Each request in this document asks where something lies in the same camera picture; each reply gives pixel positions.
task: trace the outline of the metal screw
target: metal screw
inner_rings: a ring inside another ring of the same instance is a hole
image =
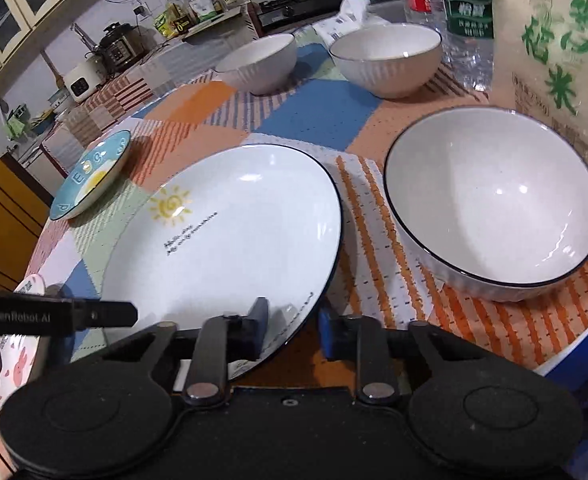
[[[387,383],[370,383],[363,387],[363,393],[370,399],[387,399],[394,395],[394,388]]]
[[[187,394],[191,399],[209,399],[218,394],[218,386],[212,383],[195,383],[187,388]]]

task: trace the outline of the table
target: table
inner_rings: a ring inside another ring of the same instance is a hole
[[[442,108],[487,105],[488,96],[466,91],[441,66],[414,95],[382,100],[341,76],[311,28],[297,31],[296,40],[298,64],[282,92],[263,97],[237,92],[208,72],[115,126],[136,137],[123,176],[96,207],[45,227],[27,273],[40,272],[48,285],[65,283],[74,295],[96,296],[117,235],[171,175],[242,142],[277,141],[325,160],[350,209],[346,231],[352,242],[341,248],[328,291],[339,311],[397,327],[413,317],[428,319],[528,368],[574,341],[588,327],[588,261],[564,286],[539,298],[514,304],[470,298],[440,284],[405,251],[380,192],[385,154],[405,126]],[[80,345],[85,351],[101,345],[96,334],[90,336],[91,344]],[[353,380],[349,365],[323,359],[309,322],[239,382],[333,386]]]

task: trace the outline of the bowl rim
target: bowl rim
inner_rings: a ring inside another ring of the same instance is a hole
[[[561,139],[574,152],[574,154],[581,161],[581,164],[583,164],[584,168],[587,170],[587,174],[588,174],[587,163],[583,160],[583,157],[578,154],[578,152],[574,149],[574,147],[568,142],[568,140],[565,139],[565,137],[563,137],[561,134],[559,134],[556,130],[554,130],[553,128],[550,128],[549,126],[547,126],[545,123],[542,123],[541,121],[538,121],[528,115],[521,114],[520,112],[517,112],[516,110],[511,110],[510,108],[501,108],[498,106],[490,106],[490,105],[489,106],[465,106],[465,105],[463,105],[463,106],[456,106],[456,107],[452,107],[452,108],[446,108],[445,110],[437,110],[437,111],[432,112],[430,114],[424,115],[424,116],[418,118],[417,120],[411,122],[410,124],[408,124],[396,136],[396,138],[394,139],[394,142],[392,142],[392,144],[390,145],[390,147],[388,149],[388,152],[385,156],[385,163],[383,165],[383,188],[384,188],[384,192],[385,192],[385,198],[388,201],[389,207],[392,210],[394,217],[399,222],[399,224],[401,224],[401,228],[421,248],[421,250],[423,250],[425,253],[429,254],[431,257],[433,257],[434,259],[436,259],[440,263],[446,265],[450,269],[456,270],[456,272],[459,272],[462,275],[467,276],[468,278],[472,278],[474,280],[478,280],[479,282],[483,282],[483,283],[489,283],[491,285],[499,285],[499,286],[504,286],[504,287],[509,287],[509,288],[537,288],[540,286],[551,285],[552,283],[562,282],[565,278],[568,278],[573,273],[575,273],[580,267],[583,266],[583,264],[588,260],[588,251],[587,251],[586,255],[583,257],[583,259],[578,264],[576,264],[574,267],[572,267],[567,272],[564,272],[563,274],[561,274],[560,276],[557,276],[555,278],[550,278],[549,280],[544,280],[542,282],[523,282],[523,283],[502,282],[501,280],[494,280],[492,278],[486,278],[485,276],[480,276],[478,274],[475,274],[474,272],[470,272],[469,270],[461,269],[459,266],[456,266],[456,265],[450,263],[442,256],[439,256],[438,254],[436,254],[433,250],[429,249],[423,242],[421,242],[413,234],[413,232],[410,231],[410,229],[407,227],[407,225],[405,225],[405,222],[403,222],[403,220],[401,219],[401,215],[399,215],[398,212],[396,211],[396,208],[394,207],[394,204],[390,198],[389,191],[388,191],[388,163],[389,163],[389,156],[391,155],[392,150],[394,149],[394,146],[396,145],[396,143],[399,141],[401,136],[407,130],[409,130],[411,127],[415,126],[419,122],[423,121],[424,119],[426,119],[428,117],[435,116],[435,115],[439,115],[439,114],[445,114],[445,113],[451,112],[452,110],[461,110],[464,108],[469,109],[469,110],[487,110],[487,109],[498,110],[500,112],[523,117],[527,120],[533,121],[536,124],[539,124],[540,126],[544,126],[547,130],[549,130],[550,132],[555,134],[555,136],[557,136],[559,139]]]
[[[379,58],[379,59],[364,59],[364,58],[360,58],[360,57],[343,57],[343,56],[337,56],[334,52],[332,52],[332,49],[343,38],[347,38],[347,37],[355,34],[356,32],[360,32],[362,30],[367,30],[367,29],[370,29],[370,28],[383,28],[383,27],[389,27],[389,28],[405,28],[405,27],[426,28],[427,30],[430,30],[432,32],[436,32],[436,34],[439,35],[439,43],[437,43],[436,46],[433,46],[431,48],[426,48],[425,50],[420,50],[418,52],[414,52],[414,53],[410,54],[410,56],[407,56],[407,57],[405,57],[405,56],[403,56],[403,57],[392,56],[392,57],[382,57],[382,58]],[[427,25],[421,25],[421,23],[380,23],[378,25],[372,25],[371,27],[358,28],[357,30],[353,30],[351,32],[348,32],[344,36],[341,36],[338,40],[334,41],[334,43],[331,44],[331,46],[329,48],[329,53],[330,53],[330,56],[335,57],[336,59],[342,59],[344,61],[361,61],[361,62],[376,63],[377,61],[394,61],[394,60],[397,60],[397,59],[410,59],[411,57],[420,56],[421,54],[426,54],[427,52],[431,52],[431,51],[435,50],[436,48],[442,47],[442,44],[443,44],[443,36],[442,36],[442,34],[438,30],[436,30],[435,28],[428,27]]]
[[[285,46],[283,46],[282,48],[280,48],[276,52],[273,52],[273,53],[269,54],[268,56],[261,57],[261,59],[258,59],[257,61],[255,61],[253,63],[244,64],[244,65],[241,65],[236,68],[230,68],[229,70],[217,70],[217,68],[220,66],[220,64],[223,63],[229,56],[231,56],[235,52],[241,50],[244,47],[248,47],[249,45],[254,45],[254,44],[260,43],[261,40],[267,40],[268,38],[275,38],[276,36],[290,36],[290,40],[287,42],[287,44]],[[258,38],[257,40],[250,41],[250,43],[245,43],[244,45],[241,45],[240,47],[235,48],[232,52],[227,54],[223,59],[221,59],[218,63],[216,63],[216,65],[212,69],[212,72],[214,72],[216,74],[226,74],[229,72],[235,72],[236,70],[239,70],[239,69],[244,68],[246,66],[260,63],[261,61],[265,61],[266,59],[271,58],[272,56],[276,56],[276,54],[278,54],[279,52],[281,52],[284,49],[286,49],[287,47],[289,47],[293,41],[296,41],[296,37],[291,32],[280,32],[279,34],[270,34],[269,36],[263,36],[262,38]]]
[[[111,171],[114,169],[114,166],[116,166],[119,163],[119,161],[125,156],[126,152],[129,150],[130,146],[132,145],[132,132],[130,130],[123,129],[123,130],[117,130],[116,132],[110,133],[107,137],[105,137],[104,139],[100,140],[97,143],[97,145],[94,146],[91,150],[89,150],[87,153],[84,153],[83,155],[81,155],[81,158],[78,159],[78,162],[74,165],[74,167],[72,168],[72,170],[68,173],[68,176],[66,177],[65,180],[67,180],[68,178],[70,178],[70,175],[72,174],[72,172],[75,171],[76,168],[81,165],[81,161],[87,155],[89,155],[96,148],[98,148],[98,144],[100,144],[101,142],[106,141],[111,136],[116,136],[116,135],[122,134],[122,133],[126,133],[127,134],[128,142],[125,144],[125,148],[123,149],[123,151],[121,152],[121,154],[119,155],[119,157],[116,159],[116,161],[114,162],[113,166],[109,169],[109,171],[101,177],[101,179],[96,183],[96,185],[79,201],[78,204],[76,204],[74,207],[72,207],[72,209],[69,209],[68,211],[66,211],[62,215],[56,216],[56,218],[52,218],[52,208],[54,207],[55,204],[58,205],[58,203],[56,202],[56,196],[58,196],[58,193],[57,193],[54,196],[54,199],[52,200],[52,205],[50,206],[50,220],[52,220],[53,222],[55,222],[56,220],[62,220],[62,219],[64,219],[66,215],[68,215],[69,213],[71,213],[72,211],[74,211],[76,208],[78,208],[78,206],[80,206],[83,203],[83,200],[87,199],[87,197],[89,197],[92,194],[92,192],[105,179],[105,177],[108,175],[108,173],[111,173]]]

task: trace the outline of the plastic bag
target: plastic bag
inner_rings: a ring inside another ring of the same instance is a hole
[[[588,0],[494,0],[490,99],[547,124],[588,165]]]

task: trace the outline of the water bottle label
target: water bottle label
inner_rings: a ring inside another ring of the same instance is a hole
[[[430,5],[430,0],[407,0],[410,9],[416,10],[418,12],[432,12],[432,6]]]
[[[448,31],[468,38],[494,37],[492,0],[444,0]]]

